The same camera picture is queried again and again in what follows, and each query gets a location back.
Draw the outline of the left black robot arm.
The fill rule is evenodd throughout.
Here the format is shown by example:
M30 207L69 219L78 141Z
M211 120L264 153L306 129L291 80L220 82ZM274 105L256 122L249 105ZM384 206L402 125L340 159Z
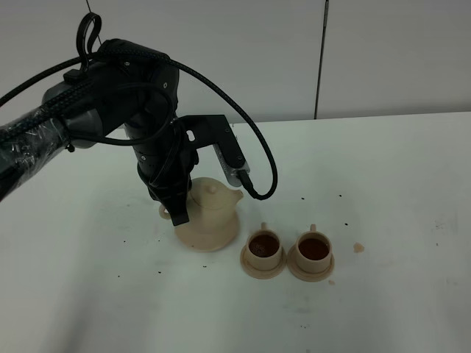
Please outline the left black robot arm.
M56 65L10 91L13 98L63 72L42 104L1 128L1 196L9 196L61 151L96 144L130 146L150 196L174 225L187 223L187 194L196 152L177 117L177 86L189 72L168 55L125 40Z

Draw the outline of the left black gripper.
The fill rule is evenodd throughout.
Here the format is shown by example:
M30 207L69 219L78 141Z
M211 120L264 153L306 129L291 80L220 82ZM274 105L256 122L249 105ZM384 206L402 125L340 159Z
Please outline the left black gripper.
M189 222L189 174L197 164L196 154L185 148L188 141L175 109L168 106L126 107L123 123L130 139L144 139L158 130L151 141L134 145L138 175L151 197L159 201L174 226Z

